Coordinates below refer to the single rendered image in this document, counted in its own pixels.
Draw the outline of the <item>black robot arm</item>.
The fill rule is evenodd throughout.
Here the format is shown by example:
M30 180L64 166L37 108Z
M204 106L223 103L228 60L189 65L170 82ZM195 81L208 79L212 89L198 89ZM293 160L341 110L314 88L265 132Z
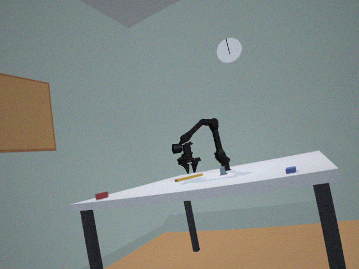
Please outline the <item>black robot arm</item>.
M225 151L222 148L222 144L221 144L220 136L219 136L219 132L218 132L219 123L216 118L199 120L199 122L194 127L192 127L187 133L183 134L180 137L180 142L178 144L172 145L173 154L181 153L182 151L183 152L191 151L190 145L193 143L191 141L189 143L185 143L185 142L189 141L190 138L192 137L192 135L202 125L209 126L209 128L211 129L211 131L213 133L215 147L216 147L216 152L214 153L215 158L219 161L219 163L222 165L222 167L224 166L225 171L231 170L229 168L229 163L228 163L228 162L230 162L230 159L226 156ZM185 143L185 144L182 145L183 143ZM185 155L182 154L182 156L177 159L179 164L184 163L184 161L186 161L186 160L188 160L187 154L185 154Z

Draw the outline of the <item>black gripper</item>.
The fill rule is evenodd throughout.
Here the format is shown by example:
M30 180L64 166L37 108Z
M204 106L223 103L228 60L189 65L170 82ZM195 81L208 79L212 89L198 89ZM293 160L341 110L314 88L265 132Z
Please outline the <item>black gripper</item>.
M198 161L201 161L201 159L199 157L197 158L192 158L192 154L193 152L191 151L187 151L187 152L184 152L183 155L187 154L188 156L188 160L184 161L184 163L178 163L178 165L181 165L185 168L186 172L189 174L189 164L187 163L190 163L192 162L192 169L193 169L193 172L195 173L196 172L196 168L197 168L197 165L198 165Z

